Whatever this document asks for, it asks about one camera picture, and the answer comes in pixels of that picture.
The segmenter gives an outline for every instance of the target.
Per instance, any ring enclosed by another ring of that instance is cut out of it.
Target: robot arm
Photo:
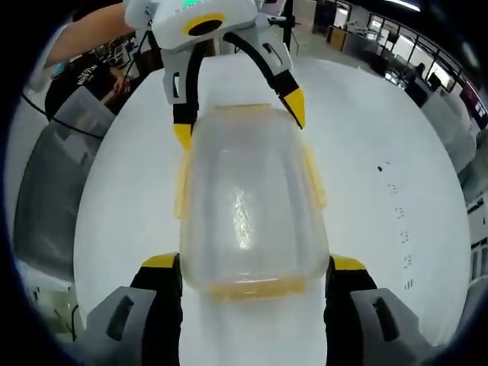
[[[327,365],[421,364],[438,349],[419,333],[416,315],[366,268],[333,255],[326,277]],[[96,365],[178,366],[183,312],[179,255],[146,261],[130,287],[120,287],[89,315],[73,357]]]
[[[291,74],[290,54],[269,32],[277,18],[259,13],[254,0],[124,0],[124,4],[126,22],[132,27],[150,24],[162,49],[166,98],[173,105],[175,133],[184,148],[190,147],[199,108],[201,43],[214,37],[246,53],[299,127],[305,126],[303,92]]]

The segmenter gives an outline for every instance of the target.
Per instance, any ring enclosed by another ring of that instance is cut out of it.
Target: person
[[[45,59],[44,68],[93,50],[134,32],[125,22],[124,4],[109,5],[60,28]]]
[[[44,101],[46,116],[52,119],[77,88],[86,87],[112,113],[118,114],[139,79],[127,78],[119,69],[99,61],[95,54],[87,53],[72,62],[58,64],[58,71]]]
[[[419,78],[422,78],[422,75],[424,75],[424,71],[425,71],[425,64],[424,63],[420,63],[415,68],[415,72],[417,74],[416,76],[418,76]]]

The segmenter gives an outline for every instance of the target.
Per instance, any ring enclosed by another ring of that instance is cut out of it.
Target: wall
[[[313,19],[315,18],[315,0],[295,0],[293,3],[293,13],[301,27],[309,30],[313,28]]]

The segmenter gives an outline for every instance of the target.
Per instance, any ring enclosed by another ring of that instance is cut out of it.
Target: desk
[[[172,132],[163,73],[151,74],[124,106],[83,192],[75,234],[75,283],[84,314],[117,287],[129,285],[144,260],[178,249],[173,207],[182,150]],[[458,178],[435,131],[402,90],[366,72],[300,58],[294,73],[307,101],[303,133],[315,149],[329,199],[323,217],[331,252],[361,260],[378,287],[391,289],[417,314],[430,342],[450,339],[466,298],[470,242]],[[215,103],[268,102],[283,108],[245,55],[205,59],[199,90],[201,113]],[[265,332],[266,339],[277,338],[261,347],[277,353],[258,364],[300,359],[324,364],[323,289],[304,298],[285,301],[286,309],[279,311],[280,305],[270,301],[257,316],[250,310],[255,303],[220,308],[213,316],[224,316],[225,322],[233,318],[242,334],[221,337],[217,344],[232,350],[235,364],[246,364],[250,353],[264,352],[258,347],[263,343],[259,334]],[[212,364],[211,347],[199,354],[187,346],[212,338],[196,327],[225,322],[204,316],[202,312],[216,305],[188,286],[182,306],[181,364]],[[298,325],[303,319],[282,317],[296,315],[296,307],[319,329],[305,330]],[[244,329],[248,323],[259,326],[254,320],[260,316],[267,329]],[[239,342],[246,343],[239,347]]]

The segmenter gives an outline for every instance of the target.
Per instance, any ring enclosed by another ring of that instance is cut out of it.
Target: plastic food container
[[[216,108],[199,119],[184,212],[184,279],[216,300],[301,293],[329,264],[307,154],[286,111]]]

